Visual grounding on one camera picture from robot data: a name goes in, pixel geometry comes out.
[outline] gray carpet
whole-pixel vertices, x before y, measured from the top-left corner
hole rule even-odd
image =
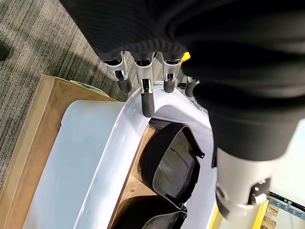
[[[10,49],[0,62],[0,188],[41,73],[93,85],[125,101],[137,88],[135,68],[125,54],[133,84],[121,93],[106,66],[57,0],[0,0],[0,40]],[[161,64],[155,79],[161,79]]]

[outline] robotic arm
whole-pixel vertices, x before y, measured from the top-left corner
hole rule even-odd
[[[123,51],[135,62],[142,110],[154,114],[153,54],[163,55],[164,90],[184,74],[209,112],[216,201],[238,219],[268,193],[271,171],[305,117],[303,0],[61,0],[123,92]]]

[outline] yellow metal part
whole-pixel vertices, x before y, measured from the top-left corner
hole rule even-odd
[[[223,220],[223,216],[220,214],[218,207],[216,205],[212,215],[211,223],[209,225],[209,229],[219,229],[222,220]]]
[[[184,61],[187,61],[188,59],[190,59],[190,57],[191,57],[191,55],[189,52],[184,53],[184,55],[180,61],[180,64],[182,64]]]
[[[269,203],[269,200],[267,200],[267,199],[263,203],[261,203],[261,205],[258,209],[258,213],[256,215],[256,218],[255,218],[252,229],[260,229],[261,228],[261,224],[262,224],[264,215],[266,213],[268,203]]]

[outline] black fingertip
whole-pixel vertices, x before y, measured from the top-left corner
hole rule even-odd
[[[163,88],[166,93],[172,93],[173,90],[175,89],[175,81],[171,81],[171,80],[164,81]]]
[[[130,81],[130,78],[127,78],[127,80],[118,81],[118,86],[124,93],[128,93],[132,90],[132,82]]]
[[[142,97],[142,112],[147,118],[151,118],[154,115],[154,101],[153,94],[144,92],[141,94]]]
[[[189,81],[186,82],[184,92],[187,97],[194,97],[193,90],[195,86],[196,83],[194,81],[192,81],[191,83]]]

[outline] white plastic container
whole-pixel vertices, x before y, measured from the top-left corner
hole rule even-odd
[[[198,183],[185,204],[183,229],[209,226],[215,203],[216,168],[207,114],[178,90],[154,86],[156,118],[189,125],[205,153]],[[37,186],[24,229],[106,229],[149,118],[136,91],[125,102],[76,101],[61,128]]]

